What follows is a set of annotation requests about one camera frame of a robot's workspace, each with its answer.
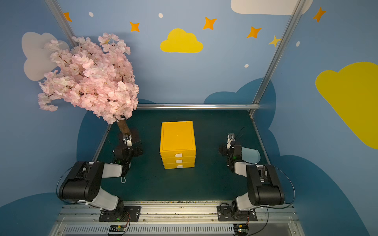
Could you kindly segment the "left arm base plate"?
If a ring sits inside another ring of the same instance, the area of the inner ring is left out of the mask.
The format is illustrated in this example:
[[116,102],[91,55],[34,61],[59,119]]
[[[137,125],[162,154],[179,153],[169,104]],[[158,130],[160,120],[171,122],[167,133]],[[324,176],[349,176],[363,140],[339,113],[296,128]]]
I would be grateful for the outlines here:
[[124,206],[121,211],[100,212],[99,222],[138,222],[140,217],[141,206]]

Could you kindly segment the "left aluminium frame post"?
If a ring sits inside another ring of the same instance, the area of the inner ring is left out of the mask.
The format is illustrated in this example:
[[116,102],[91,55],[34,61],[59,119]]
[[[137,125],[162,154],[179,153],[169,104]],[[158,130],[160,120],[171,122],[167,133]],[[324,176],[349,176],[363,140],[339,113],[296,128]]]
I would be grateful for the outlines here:
[[69,25],[68,20],[66,19],[58,1],[56,0],[45,0],[45,3],[47,4],[48,8],[50,9],[51,13],[55,17],[58,25],[62,29],[63,33],[65,34],[68,42],[72,47],[78,46],[78,43],[73,40],[74,32]]

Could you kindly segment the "right aluminium frame post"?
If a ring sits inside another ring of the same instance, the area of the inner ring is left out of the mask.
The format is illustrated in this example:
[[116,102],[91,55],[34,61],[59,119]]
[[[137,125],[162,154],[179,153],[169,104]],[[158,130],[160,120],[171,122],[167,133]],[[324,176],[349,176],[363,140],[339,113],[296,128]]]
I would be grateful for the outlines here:
[[271,78],[272,78],[272,76],[273,76],[273,74],[274,74],[274,72],[275,72],[275,70],[276,70],[276,68],[277,68],[277,66],[280,62],[280,59],[281,59],[289,41],[290,41],[290,38],[291,38],[293,32],[295,31],[295,28],[296,28],[296,26],[297,26],[297,24],[298,24],[298,22],[299,22],[299,20],[302,16],[302,10],[305,6],[305,3],[306,3],[305,0],[299,0],[299,1],[297,1],[296,5],[294,7],[294,11],[293,11],[293,13],[292,13],[287,25],[286,25],[286,28],[283,32],[281,41],[279,42],[279,45],[278,45],[278,47],[277,47],[277,49],[274,53],[274,56],[273,56],[271,63],[268,67],[268,70],[267,70],[267,72],[266,72],[266,74],[265,74],[265,76],[264,76],[264,78],[263,78],[263,80],[262,80],[262,82],[261,82],[261,84],[258,88],[258,91],[257,91],[257,93],[254,97],[252,104],[256,105],[257,108],[249,110],[249,116],[252,120],[254,119],[253,116],[254,116],[255,111],[257,109],[259,109],[260,101],[261,101],[261,99],[262,99],[262,97],[263,97],[263,95],[264,95],[264,93],[265,93],[265,91],[268,87],[269,82],[271,81]]

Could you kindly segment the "right green circuit board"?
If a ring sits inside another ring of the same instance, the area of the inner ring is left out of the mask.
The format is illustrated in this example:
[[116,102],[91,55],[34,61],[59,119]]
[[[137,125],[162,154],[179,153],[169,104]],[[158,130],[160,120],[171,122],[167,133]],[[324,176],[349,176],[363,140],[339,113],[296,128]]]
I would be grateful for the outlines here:
[[249,233],[249,227],[247,224],[234,224],[233,236],[247,236]]

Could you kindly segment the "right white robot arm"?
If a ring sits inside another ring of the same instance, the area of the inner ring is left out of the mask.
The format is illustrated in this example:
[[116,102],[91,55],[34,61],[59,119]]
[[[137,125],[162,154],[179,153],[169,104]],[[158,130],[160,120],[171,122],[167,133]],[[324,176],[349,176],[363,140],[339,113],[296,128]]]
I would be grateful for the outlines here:
[[247,192],[232,202],[234,211],[252,211],[257,207],[284,204],[285,196],[275,167],[247,162],[243,159],[242,146],[234,141],[220,145],[219,153],[227,157],[229,170],[247,181]]

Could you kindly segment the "yellow three-drawer cabinet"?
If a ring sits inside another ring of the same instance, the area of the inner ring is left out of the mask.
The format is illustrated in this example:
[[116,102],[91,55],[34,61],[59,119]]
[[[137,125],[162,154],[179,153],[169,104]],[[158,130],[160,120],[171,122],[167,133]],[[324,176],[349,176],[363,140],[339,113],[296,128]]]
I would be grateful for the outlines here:
[[162,123],[159,153],[171,150],[196,150],[192,121]]

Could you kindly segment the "green circuit board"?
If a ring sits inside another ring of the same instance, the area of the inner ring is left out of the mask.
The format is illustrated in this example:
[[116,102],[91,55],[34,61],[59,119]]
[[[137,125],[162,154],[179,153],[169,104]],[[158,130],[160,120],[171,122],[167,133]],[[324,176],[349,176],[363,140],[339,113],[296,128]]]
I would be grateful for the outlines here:
[[247,236],[249,233],[249,227],[247,224],[234,224],[233,236]]
[[108,236],[122,236],[125,234],[127,227],[125,225],[110,225]]

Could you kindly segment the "yellow bottom drawer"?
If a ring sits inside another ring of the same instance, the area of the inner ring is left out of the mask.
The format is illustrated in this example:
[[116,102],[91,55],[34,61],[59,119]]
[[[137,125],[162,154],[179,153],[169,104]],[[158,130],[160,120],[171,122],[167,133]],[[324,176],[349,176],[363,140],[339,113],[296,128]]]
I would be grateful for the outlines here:
[[181,169],[181,168],[193,168],[193,167],[195,167],[195,162],[164,164],[165,169]]

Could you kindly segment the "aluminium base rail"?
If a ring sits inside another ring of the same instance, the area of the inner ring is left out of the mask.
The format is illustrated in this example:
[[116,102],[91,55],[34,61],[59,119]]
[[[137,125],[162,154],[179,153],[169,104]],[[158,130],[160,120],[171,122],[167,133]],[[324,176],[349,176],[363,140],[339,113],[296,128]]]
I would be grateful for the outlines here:
[[233,236],[234,224],[247,224],[247,236],[303,236],[294,207],[258,207],[257,221],[220,222],[217,206],[230,201],[126,201],[141,206],[138,222],[99,222],[100,210],[85,205],[63,206],[52,236],[108,236],[110,225],[125,225],[123,236]]

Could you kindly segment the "yellow top drawer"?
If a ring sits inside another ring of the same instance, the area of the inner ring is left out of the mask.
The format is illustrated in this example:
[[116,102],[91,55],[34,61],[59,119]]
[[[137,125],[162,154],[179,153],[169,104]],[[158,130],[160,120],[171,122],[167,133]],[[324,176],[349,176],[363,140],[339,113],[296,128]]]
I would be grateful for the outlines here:
[[162,159],[167,158],[185,158],[196,156],[196,150],[171,150],[171,151],[161,151],[160,156]]

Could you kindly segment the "pink cherry blossom tree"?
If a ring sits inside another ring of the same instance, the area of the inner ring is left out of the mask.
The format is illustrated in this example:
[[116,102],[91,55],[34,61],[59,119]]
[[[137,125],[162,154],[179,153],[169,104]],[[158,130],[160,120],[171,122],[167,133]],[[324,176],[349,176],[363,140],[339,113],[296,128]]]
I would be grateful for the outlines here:
[[44,74],[38,94],[41,110],[54,112],[54,100],[84,108],[108,124],[129,119],[137,109],[139,87],[127,56],[131,49],[115,34],[104,33],[96,44],[90,38],[74,37],[78,44],[62,49],[51,40],[45,48],[59,70]]

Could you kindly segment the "dark metal tree base plate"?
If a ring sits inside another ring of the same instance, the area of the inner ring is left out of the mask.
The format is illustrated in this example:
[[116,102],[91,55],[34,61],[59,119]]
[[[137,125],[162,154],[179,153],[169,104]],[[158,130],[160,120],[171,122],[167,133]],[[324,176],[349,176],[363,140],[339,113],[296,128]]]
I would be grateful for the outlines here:
[[143,154],[143,147],[139,131],[136,128],[131,129],[132,133],[132,151],[133,156],[138,157]]

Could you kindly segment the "left green circuit board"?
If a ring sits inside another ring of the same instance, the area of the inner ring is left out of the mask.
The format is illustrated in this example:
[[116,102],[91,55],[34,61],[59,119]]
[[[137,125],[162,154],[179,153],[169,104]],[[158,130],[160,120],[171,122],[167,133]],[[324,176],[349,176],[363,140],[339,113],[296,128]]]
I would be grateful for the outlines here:
[[108,236],[122,236],[125,234],[127,227],[125,225],[110,225]]

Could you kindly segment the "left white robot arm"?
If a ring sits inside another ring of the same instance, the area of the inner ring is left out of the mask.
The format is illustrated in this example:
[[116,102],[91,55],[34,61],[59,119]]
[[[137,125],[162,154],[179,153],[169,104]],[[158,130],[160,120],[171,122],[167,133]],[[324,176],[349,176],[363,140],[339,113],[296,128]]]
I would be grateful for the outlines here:
[[103,179],[120,178],[126,182],[131,161],[143,153],[141,146],[120,145],[115,148],[112,163],[77,161],[60,178],[56,186],[58,198],[70,204],[86,203],[103,211],[122,213],[125,209],[120,197],[101,187]]

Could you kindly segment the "rear horizontal aluminium bar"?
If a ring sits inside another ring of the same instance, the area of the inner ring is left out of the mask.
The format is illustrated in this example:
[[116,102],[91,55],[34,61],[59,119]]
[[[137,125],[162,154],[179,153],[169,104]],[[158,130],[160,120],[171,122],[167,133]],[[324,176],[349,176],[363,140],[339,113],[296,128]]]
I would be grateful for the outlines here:
[[138,110],[258,110],[258,104],[138,104]]

